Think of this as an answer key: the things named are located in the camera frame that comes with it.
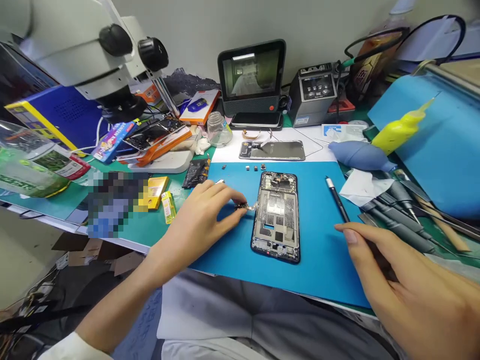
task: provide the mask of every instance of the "yellow squeeze bottle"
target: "yellow squeeze bottle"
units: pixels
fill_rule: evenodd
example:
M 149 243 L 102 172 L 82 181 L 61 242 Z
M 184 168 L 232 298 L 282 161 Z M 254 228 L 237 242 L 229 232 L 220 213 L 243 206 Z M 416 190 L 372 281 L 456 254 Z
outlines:
M 393 153 L 419 131 L 418 123 L 425 118 L 427 115 L 425 114 L 425 110 L 432 105 L 434 100 L 435 97 L 418 110 L 407 112 L 400 120 L 387 124 L 383 130 L 373 138 L 371 144 L 382 149 L 386 155 Z

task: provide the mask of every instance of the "right hand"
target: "right hand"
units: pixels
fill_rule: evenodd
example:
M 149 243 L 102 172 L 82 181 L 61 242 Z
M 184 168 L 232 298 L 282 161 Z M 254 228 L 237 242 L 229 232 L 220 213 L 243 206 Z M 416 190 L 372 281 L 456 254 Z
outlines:
M 430 261 L 392 232 L 360 223 L 343 232 L 365 295 L 412 359 L 480 359 L 480 285 Z M 388 281 L 366 240 L 390 263 Z

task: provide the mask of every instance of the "wooden stick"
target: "wooden stick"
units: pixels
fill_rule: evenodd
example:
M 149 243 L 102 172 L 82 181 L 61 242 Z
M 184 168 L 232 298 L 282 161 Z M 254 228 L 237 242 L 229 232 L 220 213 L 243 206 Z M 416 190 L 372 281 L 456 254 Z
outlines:
M 427 202 L 423 200 L 421 197 L 414 195 L 416 200 L 420 203 L 420 206 L 429 214 L 435 215 L 437 217 L 440 217 L 443 219 L 443 216 L 438 213 L 437 211 L 431 209 L 430 207 L 434 207 L 431 202 Z M 469 246 L 463 241 L 463 239 L 455 232 L 455 230 L 452 229 L 452 227 L 441 220 L 438 220 L 434 218 L 433 216 L 431 217 L 433 222 L 443 231 L 445 236 L 450 240 L 450 242 L 453 244 L 455 249 L 459 252 L 470 252 Z

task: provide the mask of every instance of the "blue rubber bulb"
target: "blue rubber bulb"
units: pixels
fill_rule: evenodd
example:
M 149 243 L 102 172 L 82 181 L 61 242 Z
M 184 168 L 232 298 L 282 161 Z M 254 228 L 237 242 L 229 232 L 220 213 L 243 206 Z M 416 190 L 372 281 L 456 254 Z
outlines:
M 339 162 L 354 169 L 363 171 L 381 170 L 388 173 L 397 168 L 396 164 L 389 161 L 382 149 L 368 142 L 334 141 L 328 145 L 328 148 Z

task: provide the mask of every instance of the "fingernail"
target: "fingernail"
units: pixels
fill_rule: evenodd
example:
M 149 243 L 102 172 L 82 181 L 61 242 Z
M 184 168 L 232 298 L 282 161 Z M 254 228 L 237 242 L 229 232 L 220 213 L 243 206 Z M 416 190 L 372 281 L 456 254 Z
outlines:
M 349 245 L 355 245 L 359 242 L 357 239 L 357 234 L 353 230 L 345 229 L 343 230 L 343 235 L 345 236 L 346 242 Z

